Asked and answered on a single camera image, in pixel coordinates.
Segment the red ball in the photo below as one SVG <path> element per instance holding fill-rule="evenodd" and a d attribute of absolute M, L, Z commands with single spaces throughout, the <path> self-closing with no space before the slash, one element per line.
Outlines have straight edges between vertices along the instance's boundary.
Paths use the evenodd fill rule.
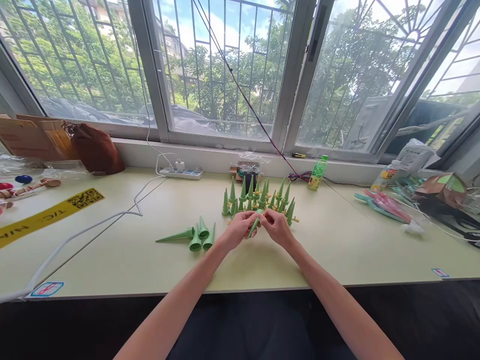
<path fill-rule="evenodd" d="M 0 182 L 0 190 L 9 190 L 13 189 L 14 186 L 11 183 L 8 182 Z"/>

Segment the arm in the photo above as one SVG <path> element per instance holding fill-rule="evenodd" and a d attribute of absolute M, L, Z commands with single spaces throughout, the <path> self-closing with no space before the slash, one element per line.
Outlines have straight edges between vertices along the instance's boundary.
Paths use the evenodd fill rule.
<path fill-rule="evenodd" d="M 294 238 L 284 214 L 267 209 L 264 216 L 260 216 L 260 224 L 297 263 L 306 281 L 357 359 L 403 359 L 390 339 L 352 295 Z"/>
<path fill-rule="evenodd" d="M 249 234 L 257 214 L 240 212 L 225 233 L 190 272 L 162 299 L 114 360 L 166 359 L 200 296 L 227 254 Z"/>

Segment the sticker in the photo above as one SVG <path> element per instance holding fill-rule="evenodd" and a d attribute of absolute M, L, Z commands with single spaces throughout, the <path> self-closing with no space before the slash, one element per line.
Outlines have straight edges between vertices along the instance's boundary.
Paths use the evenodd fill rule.
<path fill-rule="evenodd" d="M 38 214 L 2 227 L 0 228 L 0 249 L 25 235 L 63 220 L 103 199 L 105 198 L 102 194 L 91 188 Z"/>
<path fill-rule="evenodd" d="M 449 278 L 450 275 L 448 275 L 445 271 L 439 268 L 433 268 L 432 269 L 433 273 L 441 278 Z"/>
<path fill-rule="evenodd" d="M 30 294 L 34 298 L 48 298 L 55 294 L 64 285 L 63 282 L 44 282 Z"/>

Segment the sky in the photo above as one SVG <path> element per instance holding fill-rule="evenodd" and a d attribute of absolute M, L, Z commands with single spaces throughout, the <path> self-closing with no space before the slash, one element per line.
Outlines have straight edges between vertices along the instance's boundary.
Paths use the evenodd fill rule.
<path fill-rule="evenodd" d="M 178 25 L 176 22 L 176 12 L 175 12 L 175 3 L 174 0 L 152 0 L 154 3 L 155 12 L 158 15 L 158 4 L 162 13 L 162 20 L 168 22 L 173 26 L 175 32 L 180 33 L 181 42 L 187 47 L 194 47 L 194 27 L 192 23 L 192 6 L 191 0 L 176 0 L 176 9 L 178 15 Z M 275 0 L 250 0 L 252 3 L 267 5 L 273 8 L 279 8 Z M 375 20 L 385 21 L 390 15 L 382 7 L 381 3 L 387 6 L 388 10 L 394 14 L 400 14 L 402 9 L 406 7 L 406 3 L 409 6 L 417 5 L 418 0 L 383 0 L 378 2 L 377 0 L 366 0 L 367 8 L 371 4 L 372 16 Z M 224 0 L 197 0 L 200 2 L 208 15 L 208 6 L 210 5 L 210 22 L 213 28 L 213 32 L 218 38 L 220 46 L 224 46 L 224 23 L 225 23 L 225 42 L 226 45 L 230 46 L 239 46 L 239 14 L 240 14 L 240 4 L 235 1 L 226 0 L 226 21 L 224 21 Z M 428 27 L 432 25 L 435 16 L 431 16 L 443 3 L 443 0 L 420 0 L 425 7 L 429 9 L 424 15 L 423 13 L 418 16 L 416 19 L 415 27 L 413 29 L 406 28 L 405 31 L 410 33 L 411 31 L 418 29 L 418 33 L 413 32 L 409 37 L 416 38 L 420 37 L 421 40 L 425 39 L 425 36 L 428 34 Z M 344 12 L 347 9 L 356 9 L 359 2 L 358 0 L 336 0 L 334 7 L 332 9 L 332 15 L 330 19 L 334 19 L 338 14 Z M 244 52 L 251 52 L 252 49 L 245 43 L 245 38 L 250 35 L 254 35 L 255 28 L 255 12 L 256 8 L 251 5 L 243 4 L 241 9 L 241 26 L 240 26 L 240 49 Z M 193 7 L 194 21 L 195 21 L 195 36 L 197 40 L 209 41 L 209 34 L 206 26 L 202 22 L 197 9 Z M 256 35 L 258 37 L 266 39 L 268 36 L 268 29 L 270 23 L 270 10 L 258 8 L 258 13 L 256 17 Z M 273 18 L 280 22 L 282 21 L 280 14 L 278 12 L 273 12 Z M 480 22 L 480 10 L 477 11 L 475 15 L 474 25 Z M 480 26 L 475 31 L 470 31 L 471 37 L 470 41 L 480 39 Z M 397 35 L 399 37 L 404 37 L 405 34 L 399 29 Z M 212 45 L 212 51 L 215 52 L 216 49 Z M 466 46 L 462 52 L 459 54 L 457 59 L 466 59 L 472 56 L 480 55 L 480 41 Z M 440 66 L 440 69 L 437 71 L 432 81 L 428 85 L 427 89 L 433 89 L 435 84 L 441 79 L 444 71 L 447 69 L 448 65 L 454 58 L 455 53 L 451 52 L 448 54 L 447 58 Z M 479 62 L 479 59 L 473 59 L 469 61 L 463 61 L 458 64 L 454 64 L 448 72 L 445 74 L 444 78 L 456 77 L 461 75 L 469 74 L 476 64 Z M 456 91 L 463 83 L 464 78 L 441 81 L 436 88 L 435 94 L 445 94 L 447 92 Z M 478 76 L 478 89 L 480 90 L 480 75 Z"/>

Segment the green bottle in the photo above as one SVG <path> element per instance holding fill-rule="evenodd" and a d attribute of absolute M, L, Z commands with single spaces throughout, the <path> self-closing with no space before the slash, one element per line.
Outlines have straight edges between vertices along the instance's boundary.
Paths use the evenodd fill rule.
<path fill-rule="evenodd" d="M 325 174 L 325 170 L 327 170 L 329 157 L 327 155 L 322 155 L 321 159 L 318 160 L 311 172 L 310 181 L 306 186 L 308 189 L 317 191 L 319 189 L 320 181 L 322 181 L 322 177 Z"/>

